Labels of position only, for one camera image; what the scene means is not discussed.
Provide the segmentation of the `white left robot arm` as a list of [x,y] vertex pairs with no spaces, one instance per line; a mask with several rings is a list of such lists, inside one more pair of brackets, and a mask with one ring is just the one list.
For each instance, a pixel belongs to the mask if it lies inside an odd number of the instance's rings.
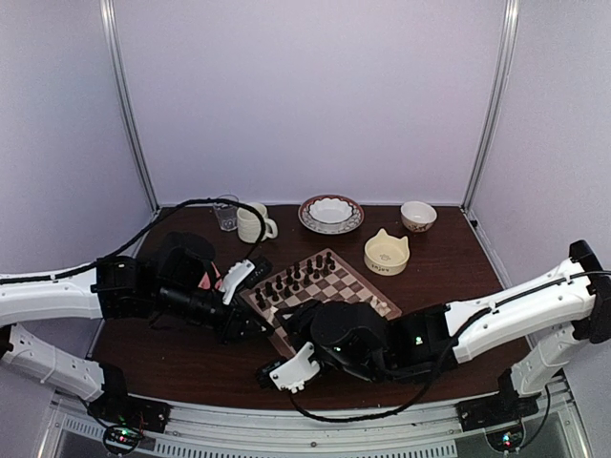
[[1,279],[1,364],[99,403],[118,424],[137,416],[121,369],[86,361],[29,333],[24,322],[58,318],[181,318],[211,328],[222,344],[268,336],[273,328],[237,292],[255,265],[222,275],[206,239],[172,232],[150,257],[110,256],[72,271]]

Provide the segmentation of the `white chess rook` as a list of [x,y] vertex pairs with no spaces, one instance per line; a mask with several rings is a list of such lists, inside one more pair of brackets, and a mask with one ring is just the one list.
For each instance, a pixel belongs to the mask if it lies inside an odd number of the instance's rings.
[[275,306],[271,306],[269,308],[269,322],[271,324],[273,324],[274,326],[276,326],[278,324],[277,319],[276,319],[276,312],[278,311],[278,308]]

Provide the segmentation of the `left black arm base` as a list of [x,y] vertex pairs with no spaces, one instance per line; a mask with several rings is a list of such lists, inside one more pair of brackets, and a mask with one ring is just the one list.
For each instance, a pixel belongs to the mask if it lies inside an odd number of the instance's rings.
[[144,431],[163,433],[169,420],[171,407],[159,401],[131,395],[103,394],[89,402],[88,410],[95,418]]

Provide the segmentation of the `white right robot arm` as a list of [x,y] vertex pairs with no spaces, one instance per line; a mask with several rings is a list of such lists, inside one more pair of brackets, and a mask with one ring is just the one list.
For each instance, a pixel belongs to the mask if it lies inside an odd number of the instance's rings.
[[272,379],[276,387],[296,392],[332,367],[367,382],[430,382],[491,349],[559,323],[566,323],[567,331],[540,343],[510,368],[509,385],[491,398],[490,413],[506,422],[582,342],[610,338],[610,274],[585,240],[573,242],[567,260],[531,281],[392,320],[365,302],[300,304],[284,324],[298,351]]

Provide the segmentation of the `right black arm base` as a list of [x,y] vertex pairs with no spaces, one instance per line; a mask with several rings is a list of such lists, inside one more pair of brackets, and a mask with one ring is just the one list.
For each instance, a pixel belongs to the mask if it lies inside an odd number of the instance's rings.
[[463,401],[455,407],[463,431],[511,423],[538,412],[537,396],[510,400],[500,393]]

